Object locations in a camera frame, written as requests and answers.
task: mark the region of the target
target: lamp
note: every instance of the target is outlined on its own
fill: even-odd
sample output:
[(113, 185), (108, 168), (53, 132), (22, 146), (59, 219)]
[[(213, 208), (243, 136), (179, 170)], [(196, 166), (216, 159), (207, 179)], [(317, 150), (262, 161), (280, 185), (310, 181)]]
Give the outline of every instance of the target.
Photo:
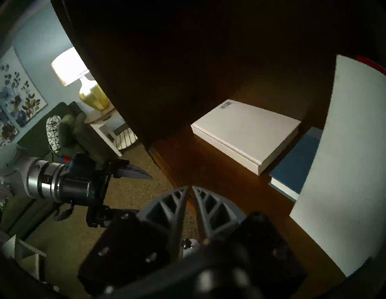
[(85, 77), (85, 74), (90, 71), (74, 47), (55, 58), (51, 66), (64, 86), (80, 79), (82, 87), (79, 90), (79, 97), (85, 104), (98, 111), (105, 110), (110, 106), (109, 99), (98, 83)]

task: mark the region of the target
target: carpet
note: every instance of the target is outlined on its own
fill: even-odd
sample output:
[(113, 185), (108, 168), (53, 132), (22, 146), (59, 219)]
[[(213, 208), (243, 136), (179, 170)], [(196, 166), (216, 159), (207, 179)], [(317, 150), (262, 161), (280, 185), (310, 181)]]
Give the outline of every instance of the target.
[[(173, 188), (139, 142), (130, 146), (122, 159), (141, 167), (153, 180), (112, 178), (105, 198), (105, 204), (111, 208), (141, 209), (151, 199)], [(69, 205), (64, 205), (61, 211), (67, 208)], [(103, 228), (89, 228), (86, 213), (86, 207), (76, 206), (72, 216), (64, 221), (56, 222), (50, 216), (26, 240), (47, 254), (46, 281), (57, 285), (63, 295), (72, 299), (90, 298), (76, 275), (83, 259), (104, 231)], [(198, 239), (196, 220), (189, 210), (185, 214), (183, 237)]]

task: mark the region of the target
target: green sofa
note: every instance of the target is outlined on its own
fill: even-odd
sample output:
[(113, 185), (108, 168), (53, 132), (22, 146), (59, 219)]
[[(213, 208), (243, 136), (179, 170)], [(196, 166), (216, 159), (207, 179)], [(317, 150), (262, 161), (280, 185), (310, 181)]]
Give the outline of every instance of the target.
[[(53, 155), (46, 135), (47, 118), (59, 115), (72, 115), (75, 118), (73, 141)], [(31, 157), (42, 157), (44, 160), (61, 163), (58, 156), (64, 154), (74, 157), (78, 152), (88, 154), (100, 167), (107, 159), (117, 158), (113, 150), (90, 127), (84, 124), (86, 114), (76, 102), (69, 105), (61, 102), (42, 117), (18, 142), (28, 150)], [(0, 229), (9, 236), (17, 235), (26, 239), (36, 227), (54, 211), (53, 204), (44, 199), (14, 198), (7, 203), (2, 215)]]

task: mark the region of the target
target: patterned pillow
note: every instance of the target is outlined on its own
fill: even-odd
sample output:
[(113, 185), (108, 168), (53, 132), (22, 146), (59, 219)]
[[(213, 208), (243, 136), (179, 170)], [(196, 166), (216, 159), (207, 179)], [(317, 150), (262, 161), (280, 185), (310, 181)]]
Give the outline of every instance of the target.
[(57, 115), (47, 118), (46, 122), (48, 143), (50, 144), (52, 151), (56, 154), (60, 151), (59, 124), (61, 122), (62, 119)]

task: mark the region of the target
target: lamp shade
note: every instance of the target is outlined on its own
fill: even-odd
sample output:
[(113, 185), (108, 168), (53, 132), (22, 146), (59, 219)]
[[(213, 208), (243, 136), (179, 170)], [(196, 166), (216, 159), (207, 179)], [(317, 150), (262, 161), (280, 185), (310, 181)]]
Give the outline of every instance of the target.
[(55, 58), (51, 66), (64, 86), (71, 84), (89, 72), (74, 47)]

